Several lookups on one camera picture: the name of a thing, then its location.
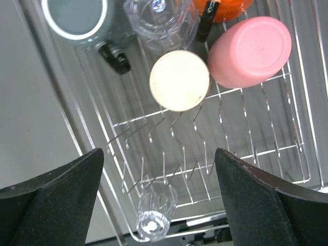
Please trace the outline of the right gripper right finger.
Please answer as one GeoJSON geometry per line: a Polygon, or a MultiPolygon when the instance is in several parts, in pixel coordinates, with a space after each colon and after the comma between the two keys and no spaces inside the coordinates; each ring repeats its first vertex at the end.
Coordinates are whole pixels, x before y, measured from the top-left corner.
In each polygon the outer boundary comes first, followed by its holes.
{"type": "Polygon", "coordinates": [[[215,166],[234,245],[327,245],[327,194],[221,148],[215,166]]]}

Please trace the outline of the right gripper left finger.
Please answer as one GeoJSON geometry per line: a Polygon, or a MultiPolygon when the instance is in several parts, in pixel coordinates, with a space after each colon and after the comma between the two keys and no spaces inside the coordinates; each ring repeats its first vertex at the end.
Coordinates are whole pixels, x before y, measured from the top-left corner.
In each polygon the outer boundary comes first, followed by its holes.
{"type": "Polygon", "coordinates": [[[1,189],[1,245],[84,245],[104,167],[93,149],[1,189]]]}

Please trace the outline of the small clear plastic cup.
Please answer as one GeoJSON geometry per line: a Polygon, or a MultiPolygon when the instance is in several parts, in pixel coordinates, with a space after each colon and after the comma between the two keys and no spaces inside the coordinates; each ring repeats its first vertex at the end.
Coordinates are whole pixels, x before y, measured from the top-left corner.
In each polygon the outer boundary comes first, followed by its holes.
{"type": "Polygon", "coordinates": [[[136,230],[141,238],[160,241],[167,235],[177,206],[175,188],[167,181],[155,180],[143,189],[136,220],[136,230]]]}

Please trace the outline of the pink plastic cup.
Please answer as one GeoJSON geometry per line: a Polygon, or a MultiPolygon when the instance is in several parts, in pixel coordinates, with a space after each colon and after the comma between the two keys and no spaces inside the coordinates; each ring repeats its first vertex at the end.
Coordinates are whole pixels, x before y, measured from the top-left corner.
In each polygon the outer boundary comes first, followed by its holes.
{"type": "Polygon", "coordinates": [[[208,67],[212,78],[225,88],[251,87],[281,70],[291,49],[285,24],[273,17],[252,17],[233,25],[213,43],[208,67]]]}

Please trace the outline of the dark green mug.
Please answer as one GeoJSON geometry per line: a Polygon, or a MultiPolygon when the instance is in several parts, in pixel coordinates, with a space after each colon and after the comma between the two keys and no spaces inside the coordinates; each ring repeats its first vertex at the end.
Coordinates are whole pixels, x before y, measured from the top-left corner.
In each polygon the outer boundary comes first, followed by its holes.
{"type": "Polygon", "coordinates": [[[134,31],[123,1],[41,1],[44,18],[61,39],[81,48],[92,48],[118,74],[131,70],[125,49],[134,41],[134,31]]]}

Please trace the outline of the large clear plastic tumbler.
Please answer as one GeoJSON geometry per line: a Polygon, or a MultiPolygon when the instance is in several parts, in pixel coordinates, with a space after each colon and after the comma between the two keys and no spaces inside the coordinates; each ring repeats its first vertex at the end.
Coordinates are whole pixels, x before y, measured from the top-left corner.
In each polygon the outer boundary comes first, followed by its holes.
{"type": "Polygon", "coordinates": [[[199,14],[193,1],[125,1],[123,8],[133,31],[156,54],[186,49],[195,38],[199,14]]]}

